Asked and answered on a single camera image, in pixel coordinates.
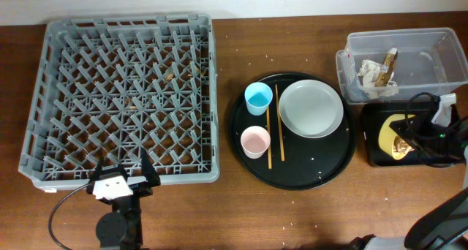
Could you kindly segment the yellow bowl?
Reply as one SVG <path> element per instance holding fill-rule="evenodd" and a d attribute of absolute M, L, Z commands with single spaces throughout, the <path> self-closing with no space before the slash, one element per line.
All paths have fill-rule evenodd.
<path fill-rule="evenodd" d="M 403 159 L 405 156 L 394 156 L 392 153 L 393 141 L 398 136 L 390 127 L 389 124 L 392 121 L 398 121 L 404 119 L 403 114 L 394 114 L 389 116 L 383 123 L 378 135 L 378 144 L 382 151 L 387 155 L 391 156 L 395 160 Z"/>

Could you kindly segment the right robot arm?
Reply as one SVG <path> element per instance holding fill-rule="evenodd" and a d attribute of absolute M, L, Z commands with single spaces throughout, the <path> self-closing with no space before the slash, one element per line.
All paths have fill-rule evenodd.
<path fill-rule="evenodd" d="M 439 119 L 438 115 L 395 115 L 379 133 L 379 146 L 393 154 L 394 133 L 413 149 L 443 159 L 467 159 L 467 124 L 463 118 Z M 349 249 L 466 249 L 467 183 L 457 195 L 419 219 L 405 238 L 355 238 Z"/>

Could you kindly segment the pink plastic cup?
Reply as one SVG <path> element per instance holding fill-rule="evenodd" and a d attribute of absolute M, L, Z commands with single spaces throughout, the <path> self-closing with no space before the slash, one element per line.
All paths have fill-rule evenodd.
<path fill-rule="evenodd" d="M 261 126 L 250 126 L 241 134 L 241 147 L 250 159 L 259 159 L 268 150 L 268 132 Z"/>

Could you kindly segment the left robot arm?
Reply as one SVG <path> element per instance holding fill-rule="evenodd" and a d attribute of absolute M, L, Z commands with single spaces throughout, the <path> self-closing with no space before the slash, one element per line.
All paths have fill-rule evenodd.
<path fill-rule="evenodd" d="M 128 183 L 129 175 L 123 165 L 105 166 L 103 159 L 88 182 L 87 193 L 112 208 L 96 225 L 101 249 L 140 249 L 143 245 L 140 199 L 151 196 L 152 188 L 161 181 L 146 149 L 140 149 L 140 158 L 145 178 L 141 182 Z"/>

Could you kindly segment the blue plastic cup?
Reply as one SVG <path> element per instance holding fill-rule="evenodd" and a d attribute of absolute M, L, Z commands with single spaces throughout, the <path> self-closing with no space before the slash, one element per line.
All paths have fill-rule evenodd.
<path fill-rule="evenodd" d="M 273 92 L 267 84 L 255 82 L 247 86 L 244 98 L 246 108 L 250 114 L 262 115 L 266 112 L 273 99 Z"/>

